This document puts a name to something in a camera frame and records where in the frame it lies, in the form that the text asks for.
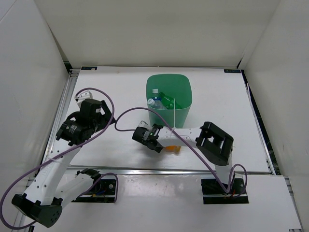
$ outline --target black label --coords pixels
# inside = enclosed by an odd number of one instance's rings
[[[241,73],[239,69],[224,69],[225,73]]]
[[[97,70],[98,67],[86,67],[86,66],[83,66],[82,67],[82,70]]]

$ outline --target white bottle cap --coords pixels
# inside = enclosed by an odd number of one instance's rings
[[[148,101],[147,101],[147,104],[150,105],[151,107],[153,107],[155,105],[154,103],[155,103],[155,101],[152,98],[148,99]]]

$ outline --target green plastic container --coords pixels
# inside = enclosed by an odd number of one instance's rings
[[[182,109],[176,110],[175,112],[175,126],[176,128],[183,128],[192,104],[192,91],[189,79],[181,74],[153,75],[147,80],[146,99],[153,96],[153,88],[157,88],[159,89],[159,92],[163,92],[164,94],[176,99],[176,102],[182,107]],[[148,108],[156,111],[171,127],[174,127],[174,110],[158,110],[150,106],[148,106]],[[149,112],[149,119],[151,125],[155,123],[165,126],[163,121],[151,112]]]

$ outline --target wall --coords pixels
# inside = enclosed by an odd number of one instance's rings
[[[280,0],[35,0],[71,65],[236,67]]]
[[[309,231],[309,1],[282,0],[246,76]]]
[[[0,1],[0,196],[42,157],[68,74],[33,0]],[[12,196],[4,216],[14,224]],[[0,222],[0,231],[6,229]]]

